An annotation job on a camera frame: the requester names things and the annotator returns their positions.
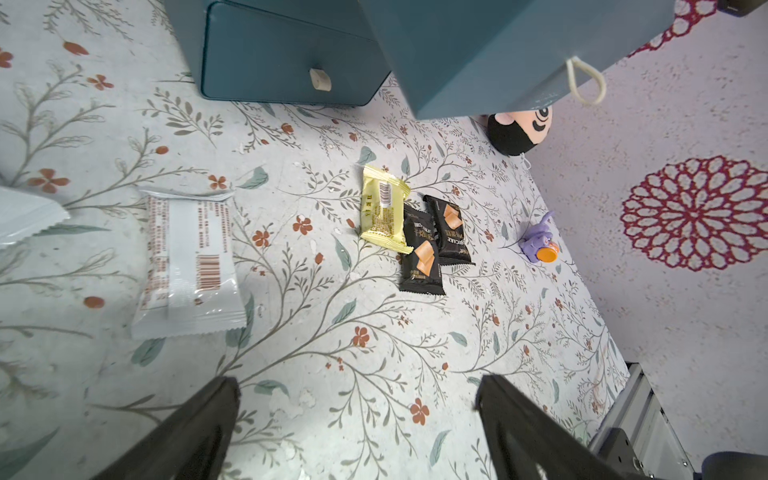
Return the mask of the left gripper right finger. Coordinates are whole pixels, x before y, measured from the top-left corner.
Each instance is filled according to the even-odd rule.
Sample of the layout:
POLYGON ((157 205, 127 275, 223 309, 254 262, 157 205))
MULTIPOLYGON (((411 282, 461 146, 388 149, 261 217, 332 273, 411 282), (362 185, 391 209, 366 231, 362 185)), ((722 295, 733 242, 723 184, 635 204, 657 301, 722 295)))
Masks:
POLYGON ((501 375, 485 375, 475 397, 499 479, 621 479, 501 375))

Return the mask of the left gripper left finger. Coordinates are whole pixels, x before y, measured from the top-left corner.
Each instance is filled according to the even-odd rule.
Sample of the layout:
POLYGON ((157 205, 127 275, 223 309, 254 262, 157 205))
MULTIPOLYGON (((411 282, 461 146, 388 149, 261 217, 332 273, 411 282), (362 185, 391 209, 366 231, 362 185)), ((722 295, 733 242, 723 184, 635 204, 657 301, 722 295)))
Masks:
POLYGON ((235 378, 214 378, 95 477, 216 479, 234 433, 240 399, 235 378))

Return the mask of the black cookie packet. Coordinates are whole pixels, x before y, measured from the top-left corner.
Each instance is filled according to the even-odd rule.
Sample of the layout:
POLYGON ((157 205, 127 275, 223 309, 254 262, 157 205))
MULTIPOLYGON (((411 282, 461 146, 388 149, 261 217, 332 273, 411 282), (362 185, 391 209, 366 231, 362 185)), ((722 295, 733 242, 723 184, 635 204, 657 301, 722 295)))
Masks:
POLYGON ((434 223, 427 212, 404 206, 406 243, 413 250, 401 262, 400 290, 444 296, 434 223))
POLYGON ((455 203, 431 195, 424 195, 423 199, 436 226, 440 265, 473 265, 460 208, 455 203))

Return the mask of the teal top drawer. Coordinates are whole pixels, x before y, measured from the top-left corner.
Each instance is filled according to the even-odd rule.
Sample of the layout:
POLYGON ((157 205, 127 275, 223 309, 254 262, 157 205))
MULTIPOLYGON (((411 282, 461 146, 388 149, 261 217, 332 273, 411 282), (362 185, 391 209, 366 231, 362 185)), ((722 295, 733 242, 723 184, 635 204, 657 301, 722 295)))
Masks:
POLYGON ((363 1, 419 120, 538 110, 594 79, 675 18, 672 1, 363 1))

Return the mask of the teal drawer cabinet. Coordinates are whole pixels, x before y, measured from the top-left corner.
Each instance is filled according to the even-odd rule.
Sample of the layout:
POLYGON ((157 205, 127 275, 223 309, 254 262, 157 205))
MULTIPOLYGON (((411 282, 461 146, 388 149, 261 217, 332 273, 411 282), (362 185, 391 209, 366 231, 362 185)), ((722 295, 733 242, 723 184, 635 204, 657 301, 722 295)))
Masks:
POLYGON ((391 69, 356 1, 167 1, 201 95, 363 106, 391 69))

